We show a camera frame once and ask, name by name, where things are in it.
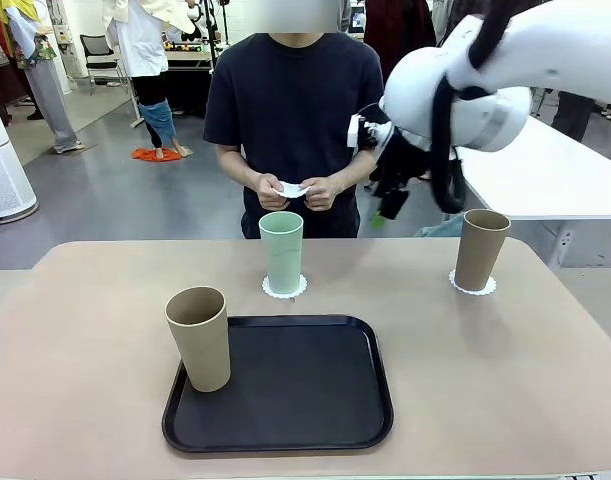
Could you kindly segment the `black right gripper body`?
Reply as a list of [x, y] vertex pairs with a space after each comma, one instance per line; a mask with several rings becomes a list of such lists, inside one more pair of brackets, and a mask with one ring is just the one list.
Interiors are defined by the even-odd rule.
[[429, 153], [409, 143], [391, 122], [371, 123], [368, 132], [376, 147], [375, 169], [383, 173], [377, 191], [372, 194], [402, 190], [410, 179], [420, 178], [429, 171]]

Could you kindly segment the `person's left hand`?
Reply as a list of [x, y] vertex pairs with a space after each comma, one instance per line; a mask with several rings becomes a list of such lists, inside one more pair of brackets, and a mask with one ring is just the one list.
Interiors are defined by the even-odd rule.
[[340, 184], [333, 177], [315, 177], [305, 180], [301, 187], [306, 189], [305, 205], [316, 212], [330, 210], [336, 196], [342, 191]]

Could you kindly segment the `person's right hand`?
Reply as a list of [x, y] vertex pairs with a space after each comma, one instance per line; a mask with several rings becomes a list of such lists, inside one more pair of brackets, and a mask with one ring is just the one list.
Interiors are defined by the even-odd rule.
[[283, 186], [272, 174], [259, 174], [256, 182], [256, 193], [261, 207], [266, 211], [282, 211], [289, 205], [289, 200], [280, 193]]

